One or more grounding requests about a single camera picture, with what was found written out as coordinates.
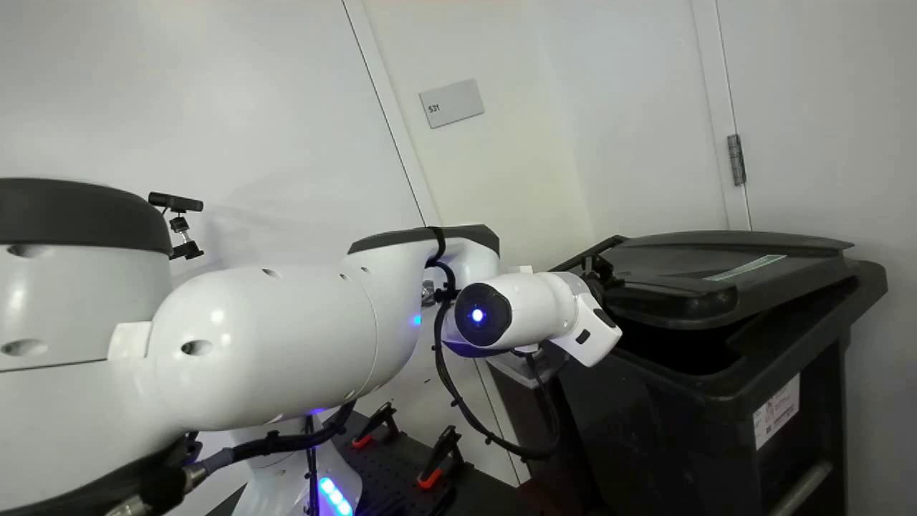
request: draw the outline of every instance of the blue light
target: blue light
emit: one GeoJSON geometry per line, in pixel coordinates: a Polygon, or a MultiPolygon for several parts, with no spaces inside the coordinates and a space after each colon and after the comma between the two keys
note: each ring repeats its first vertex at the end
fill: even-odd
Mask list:
{"type": "Polygon", "coordinates": [[[343,494],[337,491],[337,484],[332,478],[322,476],[317,491],[336,516],[352,516],[352,504],[343,499],[343,494]]]}

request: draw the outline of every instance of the black trash bin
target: black trash bin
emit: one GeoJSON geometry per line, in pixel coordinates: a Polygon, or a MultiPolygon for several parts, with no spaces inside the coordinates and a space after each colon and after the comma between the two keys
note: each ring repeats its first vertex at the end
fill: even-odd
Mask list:
{"type": "Polygon", "coordinates": [[[611,512],[845,512],[843,353],[886,292],[883,266],[845,249],[685,233],[568,263],[602,274],[602,303],[625,329],[600,368],[558,375],[611,512]]]}

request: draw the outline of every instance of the sticker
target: sticker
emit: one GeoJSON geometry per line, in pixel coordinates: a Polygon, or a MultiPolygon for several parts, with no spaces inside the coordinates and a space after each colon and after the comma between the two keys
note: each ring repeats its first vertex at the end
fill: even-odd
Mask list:
{"type": "Polygon", "coordinates": [[[761,254],[761,257],[754,257],[747,263],[740,263],[734,269],[727,269],[727,273],[708,274],[704,282],[721,283],[721,282],[731,282],[731,277],[740,277],[740,274],[750,274],[750,273],[764,269],[764,266],[780,263],[780,261],[784,261],[784,254],[761,254]]]}
{"type": "Polygon", "coordinates": [[[800,413],[800,375],[754,409],[754,446],[761,449],[800,413]]]}

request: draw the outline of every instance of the light switch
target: light switch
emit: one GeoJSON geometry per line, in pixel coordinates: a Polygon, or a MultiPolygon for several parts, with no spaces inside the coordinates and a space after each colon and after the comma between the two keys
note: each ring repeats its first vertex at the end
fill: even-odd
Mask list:
{"type": "Polygon", "coordinates": [[[420,105],[430,130],[485,114],[485,104],[475,81],[459,81],[440,88],[420,92],[420,105]]]}

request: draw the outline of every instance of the door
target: door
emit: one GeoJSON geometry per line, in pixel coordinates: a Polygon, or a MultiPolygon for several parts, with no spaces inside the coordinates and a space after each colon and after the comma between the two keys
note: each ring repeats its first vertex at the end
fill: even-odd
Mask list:
{"type": "Polygon", "coordinates": [[[718,0],[713,15],[754,230],[843,239],[888,266],[847,349],[847,491],[855,516],[915,512],[917,3],[718,0]]]}

